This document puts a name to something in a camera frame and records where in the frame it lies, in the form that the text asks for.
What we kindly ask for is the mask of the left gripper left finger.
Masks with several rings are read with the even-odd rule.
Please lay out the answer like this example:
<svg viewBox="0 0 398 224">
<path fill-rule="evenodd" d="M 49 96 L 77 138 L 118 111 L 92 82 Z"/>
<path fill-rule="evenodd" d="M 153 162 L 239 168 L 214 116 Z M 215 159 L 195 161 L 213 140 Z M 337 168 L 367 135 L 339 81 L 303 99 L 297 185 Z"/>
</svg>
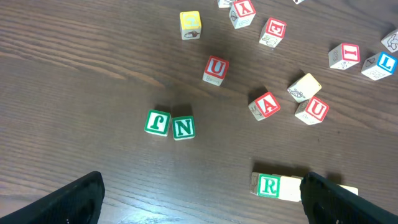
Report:
<svg viewBox="0 0 398 224">
<path fill-rule="evenodd" d="M 1 218 L 1 224 L 97 224 L 105 195 L 100 172 L 93 171 Z"/>
</svg>

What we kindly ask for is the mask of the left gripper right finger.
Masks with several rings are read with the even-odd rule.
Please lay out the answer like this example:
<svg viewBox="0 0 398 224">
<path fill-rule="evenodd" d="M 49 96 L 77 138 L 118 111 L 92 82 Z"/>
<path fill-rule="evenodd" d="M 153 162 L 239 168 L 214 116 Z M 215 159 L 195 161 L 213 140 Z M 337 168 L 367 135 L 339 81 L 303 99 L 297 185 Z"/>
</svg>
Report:
<svg viewBox="0 0 398 224">
<path fill-rule="evenodd" d="M 304 212 L 311 224 L 396 224 L 397 215 L 355 195 L 315 172 L 300 184 Z"/>
</svg>

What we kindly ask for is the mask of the green R block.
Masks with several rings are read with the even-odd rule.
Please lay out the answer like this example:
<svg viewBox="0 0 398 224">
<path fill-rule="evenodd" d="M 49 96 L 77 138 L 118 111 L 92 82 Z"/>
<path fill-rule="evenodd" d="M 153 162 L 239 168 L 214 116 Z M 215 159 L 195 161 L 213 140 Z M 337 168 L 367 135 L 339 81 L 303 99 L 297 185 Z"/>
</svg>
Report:
<svg viewBox="0 0 398 224">
<path fill-rule="evenodd" d="M 253 172 L 251 174 L 250 193 L 259 197 L 278 198 L 280 176 Z"/>
</svg>

